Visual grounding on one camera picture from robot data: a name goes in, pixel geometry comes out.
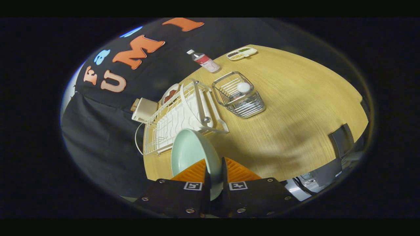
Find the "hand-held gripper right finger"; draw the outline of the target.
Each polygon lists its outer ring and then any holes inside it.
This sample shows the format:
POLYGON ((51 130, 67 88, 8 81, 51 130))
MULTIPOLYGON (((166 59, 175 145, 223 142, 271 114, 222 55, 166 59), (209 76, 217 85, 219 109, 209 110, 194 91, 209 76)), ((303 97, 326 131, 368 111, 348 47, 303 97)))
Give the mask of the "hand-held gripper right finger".
POLYGON ((239 163, 222 158, 221 218, 273 218, 285 215, 301 202, 280 181, 261 178, 239 163))

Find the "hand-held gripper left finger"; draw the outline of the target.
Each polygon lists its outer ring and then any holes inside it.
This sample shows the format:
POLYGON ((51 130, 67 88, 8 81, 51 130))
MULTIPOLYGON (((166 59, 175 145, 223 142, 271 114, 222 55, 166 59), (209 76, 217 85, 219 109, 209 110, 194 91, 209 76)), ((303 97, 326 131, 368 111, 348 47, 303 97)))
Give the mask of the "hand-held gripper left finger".
POLYGON ((204 218, 210 203, 210 174, 204 160, 200 181, 159 178, 134 205, 162 218, 204 218))

